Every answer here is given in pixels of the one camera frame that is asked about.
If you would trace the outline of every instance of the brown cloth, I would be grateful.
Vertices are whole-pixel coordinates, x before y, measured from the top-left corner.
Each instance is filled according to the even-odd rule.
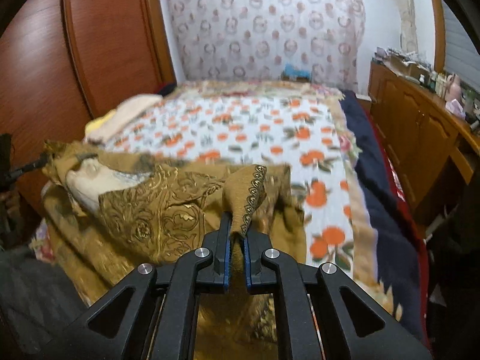
[[[95,302],[140,263],[164,264],[202,244],[232,213],[232,266],[227,295],[202,295],[195,357],[275,358],[273,300],[248,295],[239,240],[252,224],[270,236],[273,247],[305,263],[303,211],[290,194],[285,166],[239,166],[156,160],[148,154],[115,154],[74,142],[46,144],[44,173],[57,184],[48,189],[52,248],[57,262],[87,303]],[[96,158],[126,174],[148,172],[134,187],[99,195],[96,212],[74,200],[67,174]]]

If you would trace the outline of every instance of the headboard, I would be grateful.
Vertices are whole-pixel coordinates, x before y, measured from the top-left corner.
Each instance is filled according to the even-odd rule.
[[[13,135],[14,167],[35,160],[44,140],[81,140],[88,121],[160,86],[146,0],[10,0],[9,8],[17,11],[0,23],[0,133]],[[17,182],[40,213],[46,181],[36,171]]]

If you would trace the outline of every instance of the black clamp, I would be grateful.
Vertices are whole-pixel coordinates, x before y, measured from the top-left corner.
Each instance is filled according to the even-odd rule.
[[[231,216],[224,213],[219,230],[175,264],[140,265],[38,358],[192,359],[199,294],[228,290],[230,226]],[[431,359],[428,349],[336,265],[299,264],[251,228],[243,253],[249,293],[274,296],[279,359]]]

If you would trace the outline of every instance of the patterned curtain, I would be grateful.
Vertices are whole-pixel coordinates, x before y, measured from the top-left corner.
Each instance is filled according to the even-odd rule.
[[[277,79],[287,63],[314,83],[357,90],[362,0],[169,0],[188,80]]]

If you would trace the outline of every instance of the folded towel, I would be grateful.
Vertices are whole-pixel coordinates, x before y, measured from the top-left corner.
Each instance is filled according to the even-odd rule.
[[[138,94],[131,97],[121,103],[115,114],[108,120],[103,121],[98,128],[90,132],[85,129],[85,137],[88,142],[105,143],[148,108],[161,102],[162,99],[163,97],[157,94]]]

